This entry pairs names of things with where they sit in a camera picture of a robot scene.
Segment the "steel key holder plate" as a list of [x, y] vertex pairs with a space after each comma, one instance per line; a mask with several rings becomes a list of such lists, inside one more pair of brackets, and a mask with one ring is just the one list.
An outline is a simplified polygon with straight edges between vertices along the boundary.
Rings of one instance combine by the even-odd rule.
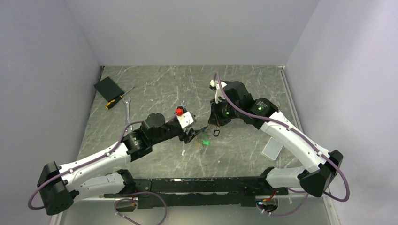
[[196, 148], [199, 152], [202, 152], [203, 150], [205, 150], [207, 147], [206, 145], [202, 144], [202, 140], [210, 140], [210, 136], [208, 134], [209, 128], [207, 128], [207, 130], [205, 130], [204, 132], [202, 131], [199, 135], [197, 135], [196, 138]]

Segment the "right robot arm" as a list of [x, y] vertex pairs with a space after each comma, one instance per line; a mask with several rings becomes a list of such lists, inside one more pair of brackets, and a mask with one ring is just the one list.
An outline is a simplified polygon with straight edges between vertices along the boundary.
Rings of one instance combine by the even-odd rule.
[[258, 183], [263, 194], [283, 187], [301, 188], [314, 197], [325, 193], [342, 163], [339, 151], [330, 152], [309, 140], [275, 104], [262, 97], [253, 99], [241, 82], [211, 80], [210, 89], [215, 91], [215, 98], [210, 102], [209, 124], [221, 127], [232, 119], [242, 119], [270, 135], [301, 162], [302, 166], [296, 168], [268, 168]]

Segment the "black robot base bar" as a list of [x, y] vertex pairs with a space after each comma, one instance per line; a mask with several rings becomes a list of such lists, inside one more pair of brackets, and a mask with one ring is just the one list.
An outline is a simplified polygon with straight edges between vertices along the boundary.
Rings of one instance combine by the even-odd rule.
[[137, 194], [138, 208], [151, 209], [162, 206], [206, 206], [240, 205], [255, 206], [262, 197], [287, 195], [287, 188], [273, 188], [264, 177], [219, 177], [219, 178], [152, 178], [134, 179], [134, 185], [128, 185], [117, 194], [104, 194], [105, 198], [127, 197]]

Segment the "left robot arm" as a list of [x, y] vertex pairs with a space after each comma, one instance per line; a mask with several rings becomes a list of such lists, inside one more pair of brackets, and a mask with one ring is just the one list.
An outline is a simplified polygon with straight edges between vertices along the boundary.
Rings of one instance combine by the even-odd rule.
[[31, 196], [28, 200], [29, 208], [45, 209], [47, 215], [55, 215], [92, 195], [132, 195], [135, 184], [125, 170], [104, 177], [99, 177], [98, 174], [105, 169], [142, 158], [152, 152], [155, 144], [174, 137], [189, 143], [195, 136], [195, 130], [190, 128], [195, 122], [195, 115], [186, 110], [175, 113], [169, 122], [163, 114], [151, 113], [145, 120], [138, 122], [139, 128], [122, 134], [116, 143], [102, 151], [68, 164], [57, 165], [54, 161], [46, 164], [34, 192], [40, 195], [43, 206], [32, 206]]

